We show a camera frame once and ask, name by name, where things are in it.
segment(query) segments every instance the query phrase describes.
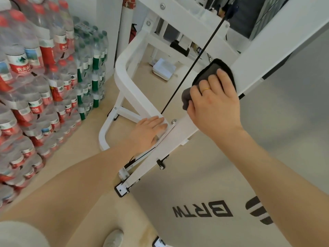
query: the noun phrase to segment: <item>floor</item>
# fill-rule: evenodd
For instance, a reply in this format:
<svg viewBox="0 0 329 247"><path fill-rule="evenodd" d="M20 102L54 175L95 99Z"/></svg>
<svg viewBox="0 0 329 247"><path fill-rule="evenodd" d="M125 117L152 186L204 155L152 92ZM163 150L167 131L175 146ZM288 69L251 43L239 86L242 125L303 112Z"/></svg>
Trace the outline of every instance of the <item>floor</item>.
<svg viewBox="0 0 329 247"><path fill-rule="evenodd" d="M134 82L154 106L161 111L187 72L187 67L178 64L175 74L166 82L152 73L152 67L147 63L151 53L152 47L148 47L136 71ZM187 80L182 85L181 90L191 85L191 82L191 79ZM22 191L13 204L21 201L69 166L100 152L98 133L119 93L113 78L110 78L105 83L105 88L106 97L100 107L94 109L89 114L82 126L51 157L43 171L34 179L30 186ZM168 121L180 118L185 114L185 111L181 109L181 105L180 95L176 95L164 113ZM123 106L134 111L127 101L124 102ZM128 135L134 125L134 122L119 116L107 133L106 139L109 145L116 144ZM113 181L113 187L119 182L120 179L117 177ZM131 194L119 198L113 187L109 187L108 192L99 199L77 229L67 247L100 247L106 236L116 228L121 228L125 233L122 247L150 247L152 245L157 233L139 204Z"/></svg>

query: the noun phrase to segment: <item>gold ring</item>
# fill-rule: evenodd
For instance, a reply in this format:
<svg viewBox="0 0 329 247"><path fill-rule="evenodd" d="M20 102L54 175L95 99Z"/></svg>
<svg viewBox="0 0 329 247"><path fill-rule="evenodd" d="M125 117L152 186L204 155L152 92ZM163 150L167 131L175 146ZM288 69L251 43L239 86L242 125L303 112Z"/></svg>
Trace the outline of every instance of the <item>gold ring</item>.
<svg viewBox="0 0 329 247"><path fill-rule="evenodd" d="M204 91L206 91L207 89L210 89L209 87L207 87L206 89L204 89L201 93L203 93Z"/></svg>

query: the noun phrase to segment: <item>shoe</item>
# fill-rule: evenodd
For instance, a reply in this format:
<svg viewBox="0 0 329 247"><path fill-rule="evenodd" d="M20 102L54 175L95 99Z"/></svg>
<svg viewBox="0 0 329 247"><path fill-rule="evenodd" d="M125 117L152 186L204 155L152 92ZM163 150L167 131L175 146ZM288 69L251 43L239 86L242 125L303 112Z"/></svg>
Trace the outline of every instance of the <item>shoe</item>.
<svg viewBox="0 0 329 247"><path fill-rule="evenodd" d="M105 239L103 247L121 247L122 242L123 242L123 231L114 230Z"/></svg>

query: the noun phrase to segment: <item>black letter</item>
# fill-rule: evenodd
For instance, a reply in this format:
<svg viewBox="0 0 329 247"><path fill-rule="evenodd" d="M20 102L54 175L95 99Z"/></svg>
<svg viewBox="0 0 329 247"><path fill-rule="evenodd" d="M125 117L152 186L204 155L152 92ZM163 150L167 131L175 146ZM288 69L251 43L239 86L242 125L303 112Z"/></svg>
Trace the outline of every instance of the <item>black letter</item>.
<svg viewBox="0 0 329 247"><path fill-rule="evenodd" d="M176 218L178 218L178 215L182 218L182 214L184 215L184 217L186 217L186 215L184 214L184 212L182 211L181 208L179 208L179 206L177 206L177 210L175 207L172 208L174 210L175 216Z"/></svg>
<svg viewBox="0 0 329 247"><path fill-rule="evenodd" d="M190 211L187 209L186 205L184 205L186 211L187 211L187 215L184 215L187 218L196 218L196 215L191 214Z"/></svg>
<svg viewBox="0 0 329 247"><path fill-rule="evenodd" d="M197 206L196 204L194 204L195 207L195 213L198 214L199 217L212 217L212 215L210 214L208 208L206 207L205 203L201 203L204 210L201 209L199 206Z"/></svg>
<svg viewBox="0 0 329 247"><path fill-rule="evenodd" d="M208 205L209 205L210 209L212 209L213 214L217 217L232 217L233 216L232 212L230 211L230 209L228 208L228 206L226 205L224 200L209 202ZM218 208L218 207L214 207L215 205L222 205L225 208L227 213L218 213L218 212L224 211L224 210L221 208Z"/></svg>

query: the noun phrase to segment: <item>ring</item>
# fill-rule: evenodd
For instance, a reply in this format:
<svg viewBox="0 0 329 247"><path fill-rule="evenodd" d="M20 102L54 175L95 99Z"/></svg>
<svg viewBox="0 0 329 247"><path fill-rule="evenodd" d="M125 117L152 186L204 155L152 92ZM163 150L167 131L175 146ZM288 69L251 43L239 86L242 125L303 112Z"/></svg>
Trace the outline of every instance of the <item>ring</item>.
<svg viewBox="0 0 329 247"><path fill-rule="evenodd" d="M209 87L205 88L201 93L203 94L204 91L206 91L207 89L210 89Z"/></svg>

